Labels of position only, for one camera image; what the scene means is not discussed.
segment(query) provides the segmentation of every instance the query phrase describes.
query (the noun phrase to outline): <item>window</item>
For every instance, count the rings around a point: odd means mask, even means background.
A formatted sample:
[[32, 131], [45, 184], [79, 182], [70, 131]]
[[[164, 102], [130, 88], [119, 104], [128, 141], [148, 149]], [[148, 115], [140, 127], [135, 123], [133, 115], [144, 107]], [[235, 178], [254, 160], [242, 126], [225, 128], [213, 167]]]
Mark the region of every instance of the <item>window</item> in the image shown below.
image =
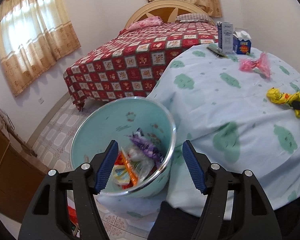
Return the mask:
[[0, 5], [0, 60], [15, 96], [80, 46], [63, 0]]

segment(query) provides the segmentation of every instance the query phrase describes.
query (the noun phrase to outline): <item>red checkered bedspread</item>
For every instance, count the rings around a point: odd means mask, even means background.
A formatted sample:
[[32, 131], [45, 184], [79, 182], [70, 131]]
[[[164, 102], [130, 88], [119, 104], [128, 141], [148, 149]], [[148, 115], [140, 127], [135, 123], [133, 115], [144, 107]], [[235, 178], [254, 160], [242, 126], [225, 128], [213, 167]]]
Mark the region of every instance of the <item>red checkered bedspread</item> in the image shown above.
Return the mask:
[[167, 23], [124, 33], [65, 71], [71, 99], [81, 110], [86, 98], [145, 97], [172, 59], [193, 45], [218, 42], [217, 33], [208, 23]]

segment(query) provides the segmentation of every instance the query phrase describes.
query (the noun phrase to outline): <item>milk carton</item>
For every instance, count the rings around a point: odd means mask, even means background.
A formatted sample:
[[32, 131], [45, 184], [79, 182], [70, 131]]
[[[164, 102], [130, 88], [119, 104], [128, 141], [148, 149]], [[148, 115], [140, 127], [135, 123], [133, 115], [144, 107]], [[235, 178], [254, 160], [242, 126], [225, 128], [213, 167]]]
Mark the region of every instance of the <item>milk carton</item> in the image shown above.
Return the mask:
[[224, 54], [233, 53], [233, 24], [217, 22], [219, 34], [219, 49]]
[[251, 36], [245, 30], [235, 30], [233, 34], [233, 50], [236, 54], [251, 53]]

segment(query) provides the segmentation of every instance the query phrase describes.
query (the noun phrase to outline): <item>baseboard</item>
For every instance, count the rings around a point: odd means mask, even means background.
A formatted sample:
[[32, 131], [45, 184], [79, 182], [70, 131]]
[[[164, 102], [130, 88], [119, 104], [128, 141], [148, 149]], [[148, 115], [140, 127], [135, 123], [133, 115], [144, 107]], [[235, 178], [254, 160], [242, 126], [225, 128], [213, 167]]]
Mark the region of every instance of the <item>baseboard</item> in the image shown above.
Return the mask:
[[47, 124], [50, 122], [52, 117], [58, 112], [58, 110], [67, 102], [67, 100], [70, 98], [69, 92], [67, 92], [48, 112], [48, 114], [44, 117], [44, 119], [40, 122], [38, 127], [35, 129], [33, 134], [30, 136], [29, 140], [27, 141], [27, 144], [32, 147], [35, 142], [37, 141], [40, 133], [42, 130], [47, 126]]

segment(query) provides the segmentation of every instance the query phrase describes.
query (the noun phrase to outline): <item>electrical outlet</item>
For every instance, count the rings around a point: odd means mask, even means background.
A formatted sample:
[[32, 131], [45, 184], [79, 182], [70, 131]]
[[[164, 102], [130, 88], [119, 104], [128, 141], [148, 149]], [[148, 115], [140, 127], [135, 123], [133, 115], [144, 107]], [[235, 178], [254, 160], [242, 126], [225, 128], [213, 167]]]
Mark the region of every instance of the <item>electrical outlet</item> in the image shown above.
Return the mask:
[[38, 99], [39, 104], [42, 104], [44, 101], [45, 101], [45, 100], [44, 100], [43, 98], [39, 98], [39, 99]]

